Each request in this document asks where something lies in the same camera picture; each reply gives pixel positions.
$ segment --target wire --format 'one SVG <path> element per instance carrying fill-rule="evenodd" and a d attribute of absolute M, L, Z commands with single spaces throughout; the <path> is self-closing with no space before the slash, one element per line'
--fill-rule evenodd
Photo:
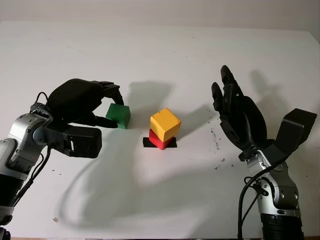
<path fill-rule="evenodd" d="M 253 205 L 254 205 L 255 202 L 257 201 L 258 197 L 259 197 L 259 193 L 256 193 L 256 194 L 255 194 L 255 197 L 254 197 L 254 199 L 253 199 L 253 201 L 252 201 L 252 203 L 251 203 L 250 206 L 248 207 L 248 210 L 247 210 L 247 211 L 245 212 L 245 214 L 243 215 L 243 218 L 242 218 L 242 221 L 241 221 L 242 224 L 244 224 L 244 221 L 245 221 L 245 219 L 246 219 L 246 216 L 248 215 L 248 213 L 250 212 L 251 208 L 253 207 Z"/>
<path fill-rule="evenodd" d="M 38 93 L 38 96 L 36 97 L 35 103 L 38 102 L 40 95 L 43 94 L 45 96 L 46 102 L 48 102 L 48 96 L 45 92 L 41 91 Z"/>
<path fill-rule="evenodd" d="M 44 158 L 44 156 L 40 153 L 42 160 L 40 161 L 40 163 L 34 168 L 31 177 L 29 179 L 29 181 L 23 186 L 23 188 L 18 192 L 18 194 L 15 197 L 15 201 L 13 206 L 15 207 L 17 205 L 17 203 L 20 201 L 20 199 L 23 197 L 23 195 L 26 193 L 26 191 L 31 187 L 31 185 L 34 183 L 34 180 L 36 179 L 36 177 L 39 175 L 39 173 L 41 172 L 41 170 L 45 167 L 46 163 L 49 160 L 50 157 L 50 153 L 51 153 L 51 147 L 48 146 L 47 151 L 46 151 L 46 156 Z"/>
<path fill-rule="evenodd" d="M 42 153 L 40 153 L 40 156 L 41 156 L 41 161 L 39 162 L 39 164 L 37 166 L 35 166 L 35 168 L 33 169 L 32 171 L 32 174 L 31 174 L 31 178 L 33 179 L 34 178 L 34 173 L 36 172 L 37 168 L 44 162 L 45 160 L 45 157 Z"/>
<path fill-rule="evenodd" d="M 243 203 L 244 203 L 244 197 L 245 194 L 248 190 L 248 188 L 251 186 L 251 184 L 256 181 L 259 177 L 261 177 L 263 174 L 271 171 L 272 169 L 276 168 L 278 165 L 282 164 L 285 160 L 287 159 L 287 157 L 284 157 L 283 159 L 281 159 L 280 161 L 278 161 L 276 164 L 267 167 L 266 169 L 258 172 L 256 175 L 254 175 L 247 183 L 246 185 L 243 187 L 240 197 L 239 197 L 239 206 L 238 206 L 238 240 L 244 240 L 243 236 L 242 236 L 242 207 L 243 207 Z"/>

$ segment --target stacked blocks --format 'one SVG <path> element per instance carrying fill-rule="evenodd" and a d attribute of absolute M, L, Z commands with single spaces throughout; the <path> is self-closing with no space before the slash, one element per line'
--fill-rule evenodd
<path fill-rule="evenodd" d="M 149 141 L 164 150 L 179 132 L 181 121 L 165 108 L 150 118 Z"/>
<path fill-rule="evenodd" d="M 126 129 L 130 120 L 130 109 L 125 105 L 111 103 L 106 118 L 116 121 L 118 128 Z"/>

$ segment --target robotic hand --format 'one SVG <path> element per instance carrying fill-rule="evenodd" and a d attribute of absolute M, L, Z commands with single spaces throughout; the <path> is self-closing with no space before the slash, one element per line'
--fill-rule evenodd
<path fill-rule="evenodd" d="M 246 162 L 253 176 L 244 179 L 246 184 L 239 199 L 238 239 L 243 240 L 243 222 L 257 200 L 263 239 L 303 240 L 298 189 L 288 175 L 285 160 L 307 140 L 317 115 L 296 108 L 283 118 L 276 140 L 267 139 L 264 117 L 251 98 L 244 96 L 225 65 L 221 77 L 224 94 L 214 82 L 213 106 L 220 113 L 225 135 L 242 150 L 239 158 Z M 242 217 L 244 195 L 249 187 L 254 188 L 256 197 Z"/>
<path fill-rule="evenodd" d="M 46 104 L 38 102 L 40 94 L 45 95 Z M 119 86 L 113 82 L 71 79 L 49 97 L 39 93 L 30 112 L 15 120 L 8 137 L 0 140 L 0 226 L 12 220 L 14 206 L 47 163 L 51 149 L 69 157 L 98 156 L 102 147 L 101 131 L 69 124 L 117 128 L 116 122 L 92 113 L 104 97 L 113 99 L 116 104 L 124 104 Z M 44 158 L 41 151 L 45 146 L 47 155 Z M 22 188 L 39 156 L 42 157 L 41 162 Z M 10 233 L 2 227 L 1 239 L 10 239 Z"/>

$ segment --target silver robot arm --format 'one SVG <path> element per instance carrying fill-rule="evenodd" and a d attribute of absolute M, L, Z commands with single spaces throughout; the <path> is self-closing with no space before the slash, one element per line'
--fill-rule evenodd
<path fill-rule="evenodd" d="M 0 140 L 0 225 L 11 221 L 17 193 L 47 145 L 41 128 L 45 121 L 33 113 L 21 115 L 7 138 Z"/>

